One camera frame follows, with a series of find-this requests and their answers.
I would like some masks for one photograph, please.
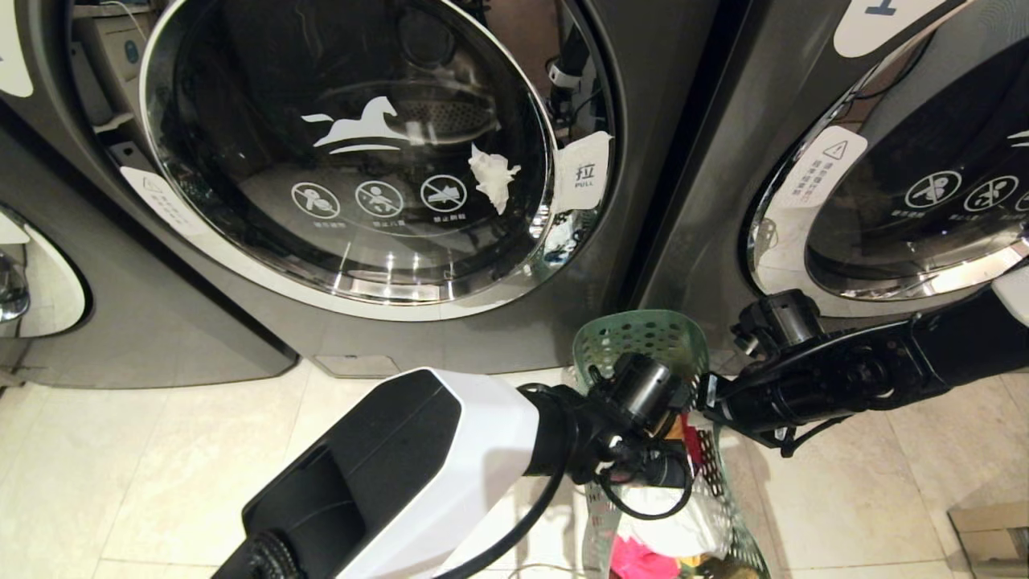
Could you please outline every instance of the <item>circular warning icon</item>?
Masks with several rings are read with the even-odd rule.
[[[354,189],[357,204],[376,217],[393,217],[403,210],[403,195],[385,181],[364,181]]]
[[[1000,204],[1010,196],[1019,187],[1019,178],[1015,175],[1004,175],[990,179],[975,187],[971,194],[965,197],[965,209],[969,211],[985,211]]]
[[[1016,211],[1029,211],[1029,192],[1022,195],[1018,203],[1015,204]]]
[[[468,200],[464,183],[451,175],[433,175],[425,179],[421,194],[426,207],[440,213],[457,211]]]
[[[340,214],[340,200],[318,183],[299,182],[293,185],[293,203],[300,211],[319,219],[331,219]]]
[[[911,185],[903,202],[914,209],[933,207],[950,198],[960,187],[960,173],[957,171],[937,171],[922,177]]]

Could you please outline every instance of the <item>warning triangle sticker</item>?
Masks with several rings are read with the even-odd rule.
[[[843,159],[843,153],[847,151],[847,141],[840,141],[837,144],[828,147],[822,152],[836,158],[837,160]]]

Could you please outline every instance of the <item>pink cloth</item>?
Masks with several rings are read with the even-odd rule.
[[[615,537],[611,571],[622,579],[674,579],[679,576],[679,564],[672,557],[652,552],[635,539],[627,541]]]

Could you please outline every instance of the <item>chinese character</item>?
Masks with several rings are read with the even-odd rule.
[[[575,169],[575,182],[583,179],[592,179],[595,167],[596,165],[593,162],[590,162],[589,165],[580,165],[578,169]]]

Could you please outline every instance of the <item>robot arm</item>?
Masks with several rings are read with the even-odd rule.
[[[762,358],[735,382],[683,383],[625,355],[593,388],[421,369],[372,390],[243,511],[246,541],[216,578],[431,577],[521,476],[549,476],[540,501],[494,547],[440,577],[468,577],[512,547],[561,478],[598,482],[638,518],[689,500],[682,445],[664,441],[695,407],[784,457],[846,418],[939,396],[1029,365],[1029,267],[925,316],[826,334],[800,292],[765,298],[735,328]],[[799,427],[820,423],[797,438]],[[637,513],[612,484],[683,490],[667,513]]]
[[[247,539],[215,577],[431,577],[520,477],[552,477],[512,533],[443,575],[470,576],[517,544],[565,474],[608,488],[634,479],[688,490],[682,445],[676,454],[661,439],[693,392],[637,355],[589,396],[433,369],[400,374],[250,501]]]
[[[1029,266],[908,321],[826,334],[814,302],[790,291],[749,306],[733,330],[744,352],[762,360],[736,381],[709,375],[699,408],[788,458],[852,414],[1029,366]]]

